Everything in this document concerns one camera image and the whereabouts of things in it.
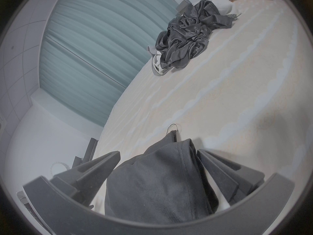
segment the black frame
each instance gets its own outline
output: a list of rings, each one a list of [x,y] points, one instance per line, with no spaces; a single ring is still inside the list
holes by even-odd
[[[12,22],[12,18],[18,13],[27,0],[2,0],[0,4],[0,41]],[[313,10],[305,0],[285,0],[298,15],[299,20],[305,26],[308,33],[313,32]],[[2,178],[0,177],[0,231],[2,234],[40,235],[40,233],[25,218],[8,193]],[[282,222],[272,231],[275,234],[312,234],[313,231],[313,173],[297,200],[295,206],[287,214]]]

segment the striped bed sheet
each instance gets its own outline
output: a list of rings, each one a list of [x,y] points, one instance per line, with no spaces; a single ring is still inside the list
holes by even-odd
[[[178,139],[191,138],[196,149],[260,170],[265,179],[275,172],[292,179],[282,218],[312,171],[312,46],[284,1],[234,3],[242,14],[233,27],[214,30],[185,69],[157,77],[147,62],[112,109],[94,158],[118,150],[122,163],[175,123]],[[217,195],[220,210],[227,208]],[[93,200],[102,214],[104,197],[105,183]]]

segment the black satin garment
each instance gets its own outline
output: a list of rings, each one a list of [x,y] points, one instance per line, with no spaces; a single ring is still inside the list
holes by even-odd
[[[211,1],[189,4],[186,12],[170,21],[156,40],[155,47],[162,53],[161,68],[185,68],[190,59],[205,51],[212,30],[231,28],[232,23],[232,18],[221,16]]]

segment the curtain fold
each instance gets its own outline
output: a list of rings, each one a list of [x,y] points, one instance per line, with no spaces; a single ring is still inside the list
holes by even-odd
[[[40,87],[104,126],[177,6],[174,0],[59,0],[41,46]]]

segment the black cloth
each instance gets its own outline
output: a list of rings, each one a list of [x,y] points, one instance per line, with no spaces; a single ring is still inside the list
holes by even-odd
[[[218,207],[191,141],[176,131],[117,167],[107,179],[105,215],[171,224],[206,217]]]
[[[156,40],[155,47],[162,53],[161,68],[185,68],[190,59],[205,51],[212,30],[231,28],[232,23],[233,19],[220,15],[211,1],[189,4],[186,12],[170,21]]]

